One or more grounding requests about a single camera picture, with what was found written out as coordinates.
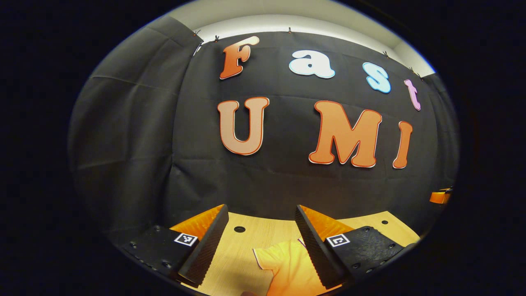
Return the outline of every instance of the orange cloth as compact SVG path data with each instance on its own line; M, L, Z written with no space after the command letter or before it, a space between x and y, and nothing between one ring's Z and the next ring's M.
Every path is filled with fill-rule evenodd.
M341 287L325 289L301 239L253 251L259 267L274 274L267 296L316 296Z

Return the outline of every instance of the wooden table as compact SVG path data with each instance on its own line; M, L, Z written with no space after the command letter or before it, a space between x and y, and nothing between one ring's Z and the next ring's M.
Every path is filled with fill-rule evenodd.
M301 237L298 227L294 221L228 214L228 224L202 285L198 289L186 286L212 296L240 296L244 291L265 296L272 281L272 271L259 268L252 248L268 248L282 241L295 240ZM355 229L372 226L401 246L420 239L387 211L339 221ZM236 226L243 226L245 232L234 231Z

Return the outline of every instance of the black fabric backdrop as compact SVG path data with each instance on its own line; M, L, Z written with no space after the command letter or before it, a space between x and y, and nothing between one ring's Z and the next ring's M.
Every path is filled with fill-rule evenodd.
M240 63L243 72L220 80L223 49L251 36L260 42ZM285 220L293 220L296 204L336 219L390 211L418 234L429 229L443 208L429 202L430 193L454 183L460 149L456 116L435 74L421 81L376 51L315 34L229 37L204 44L192 57L199 42L181 23L156 20L100 64L75 106L69 150L77 189L114 243L222 203L235 213ZM326 54L335 76L293 73L288 64L298 50ZM369 86L364 62L387 71L390 93ZM420 111L406 79L418 90ZM239 102L235 132L244 140L244 102L255 96L270 100L263 143L253 155L233 154L220 139L217 105ZM364 109L382 115L374 167L309 162L319 100L341 103L353 126ZM396 170L400 121L413 133L408 165Z

